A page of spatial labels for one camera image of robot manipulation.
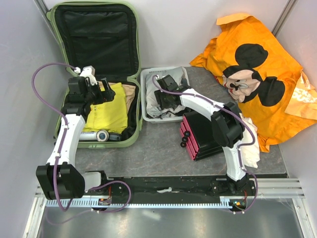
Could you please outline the white perforated plastic basket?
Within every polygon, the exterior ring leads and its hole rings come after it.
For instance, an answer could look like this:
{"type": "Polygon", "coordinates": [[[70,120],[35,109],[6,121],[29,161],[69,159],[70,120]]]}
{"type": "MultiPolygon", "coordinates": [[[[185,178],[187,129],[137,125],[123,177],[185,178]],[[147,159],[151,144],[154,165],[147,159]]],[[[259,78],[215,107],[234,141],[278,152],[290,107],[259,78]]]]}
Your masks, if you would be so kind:
{"type": "Polygon", "coordinates": [[[141,82],[141,104],[142,117],[151,123],[163,123],[181,121],[182,115],[188,111],[184,106],[176,108],[162,109],[155,97],[157,87],[152,82],[152,77],[158,75],[160,78],[171,75],[175,82],[189,84],[187,71],[184,67],[156,67],[142,70],[140,74],[141,82]]]}

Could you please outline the grey white garment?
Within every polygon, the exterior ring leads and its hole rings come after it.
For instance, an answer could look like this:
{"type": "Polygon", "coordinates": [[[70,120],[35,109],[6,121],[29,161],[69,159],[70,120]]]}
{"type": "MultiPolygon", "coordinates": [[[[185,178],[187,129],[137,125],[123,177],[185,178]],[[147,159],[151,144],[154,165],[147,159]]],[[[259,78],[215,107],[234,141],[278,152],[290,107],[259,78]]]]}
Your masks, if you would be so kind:
{"type": "MultiPolygon", "coordinates": [[[[152,82],[153,82],[153,84],[154,84],[154,86],[156,86],[157,87],[157,89],[158,90],[160,90],[160,89],[164,89],[164,90],[168,90],[168,88],[167,88],[167,86],[164,86],[163,84],[162,84],[162,82],[160,82],[160,80],[161,79],[163,79],[164,77],[162,77],[162,78],[160,78],[158,75],[155,75],[155,76],[153,76],[152,77],[152,82]]],[[[178,85],[177,84],[177,87],[180,87],[180,86],[189,86],[190,84],[185,84],[185,83],[181,83],[180,85],[178,85]]]]}

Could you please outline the yellow shorts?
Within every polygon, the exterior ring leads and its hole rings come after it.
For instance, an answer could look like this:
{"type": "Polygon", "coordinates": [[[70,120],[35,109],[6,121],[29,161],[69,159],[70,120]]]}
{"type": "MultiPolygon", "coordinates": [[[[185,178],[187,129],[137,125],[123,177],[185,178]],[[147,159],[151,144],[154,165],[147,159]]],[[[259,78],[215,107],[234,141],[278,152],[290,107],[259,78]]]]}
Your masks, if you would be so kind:
{"type": "Polygon", "coordinates": [[[110,84],[115,92],[114,100],[99,105],[91,105],[83,132],[99,131],[121,134],[128,126],[126,94],[121,83],[110,84]]]}

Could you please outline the green hard-shell suitcase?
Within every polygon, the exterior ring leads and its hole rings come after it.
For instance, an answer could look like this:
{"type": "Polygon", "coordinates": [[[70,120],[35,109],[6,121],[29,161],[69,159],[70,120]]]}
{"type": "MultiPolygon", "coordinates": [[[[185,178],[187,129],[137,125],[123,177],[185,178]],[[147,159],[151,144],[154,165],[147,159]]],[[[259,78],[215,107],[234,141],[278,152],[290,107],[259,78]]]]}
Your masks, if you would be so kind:
{"type": "Polygon", "coordinates": [[[127,128],[120,141],[80,141],[78,148],[122,148],[135,143],[142,129],[141,71],[138,17],[123,1],[89,0],[57,3],[46,14],[64,62],[93,66],[98,80],[133,85],[135,97],[128,110],[127,128]]]}

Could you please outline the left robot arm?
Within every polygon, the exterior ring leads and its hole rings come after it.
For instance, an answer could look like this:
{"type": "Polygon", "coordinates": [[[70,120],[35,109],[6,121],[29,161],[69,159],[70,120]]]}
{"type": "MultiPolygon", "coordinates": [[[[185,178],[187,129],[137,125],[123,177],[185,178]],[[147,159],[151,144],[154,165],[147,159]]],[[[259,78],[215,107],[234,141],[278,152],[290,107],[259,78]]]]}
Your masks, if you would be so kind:
{"type": "Polygon", "coordinates": [[[55,147],[47,163],[38,166],[36,177],[48,200],[81,198],[93,190],[98,195],[107,193],[109,184],[102,171],[79,173],[75,168],[75,154],[91,105],[114,100],[115,92],[106,78],[96,84],[89,78],[76,76],[68,81],[68,93],[60,110],[63,120],[55,147]]]}

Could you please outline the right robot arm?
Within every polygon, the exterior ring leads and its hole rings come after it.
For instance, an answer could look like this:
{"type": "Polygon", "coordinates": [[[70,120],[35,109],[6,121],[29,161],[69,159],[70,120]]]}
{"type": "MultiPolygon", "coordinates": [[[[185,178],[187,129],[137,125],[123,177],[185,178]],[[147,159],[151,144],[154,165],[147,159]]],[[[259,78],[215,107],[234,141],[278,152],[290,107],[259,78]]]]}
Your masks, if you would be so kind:
{"type": "Polygon", "coordinates": [[[225,154],[228,192],[240,194],[248,183],[241,147],[253,145],[255,136],[241,119],[237,105],[217,102],[187,85],[179,86],[170,75],[154,75],[152,83],[160,92],[176,96],[173,103],[193,109],[211,122],[213,137],[225,154]]]}

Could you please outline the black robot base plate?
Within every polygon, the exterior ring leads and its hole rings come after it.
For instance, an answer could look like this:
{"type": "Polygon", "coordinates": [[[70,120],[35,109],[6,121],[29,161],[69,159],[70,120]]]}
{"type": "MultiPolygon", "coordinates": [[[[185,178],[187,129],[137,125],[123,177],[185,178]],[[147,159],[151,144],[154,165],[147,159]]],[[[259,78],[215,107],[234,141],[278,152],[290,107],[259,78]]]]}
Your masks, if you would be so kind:
{"type": "Polygon", "coordinates": [[[255,182],[247,176],[235,184],[227,176],[172,176],[116,178],[129,185],[132,203],[216,203],[221,196],[250,198],[255,182]]]}

